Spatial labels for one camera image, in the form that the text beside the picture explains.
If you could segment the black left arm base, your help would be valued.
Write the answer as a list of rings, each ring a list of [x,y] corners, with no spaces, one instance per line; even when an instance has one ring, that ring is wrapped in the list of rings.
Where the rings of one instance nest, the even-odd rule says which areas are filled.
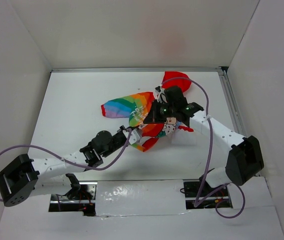
[[[79,181],[75,174],[65,175],[63,187],[67,187],[64,194],[52,194],[48,211],[56,212],[81,212],[84,216],[94,217],[96,200],[96,181]]]

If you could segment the rainbow white red kids jacket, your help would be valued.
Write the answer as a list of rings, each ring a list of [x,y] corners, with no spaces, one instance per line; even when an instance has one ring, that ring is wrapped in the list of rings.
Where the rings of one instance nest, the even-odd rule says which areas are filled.
[[[164,123],[144,124],[143,120],[151,109],[151,104],[159,97],[159,94],[151,91],[140,92],[115,98],[101,105],[102,115],[106,118],[128,118],[130,127],[138,127],[142,135],[142,143],[132,146],[142,152],[152,148],[159,138],[169,136],[176,130],[192,133],[194,130],[185,126],[175,117],[169,117]]]

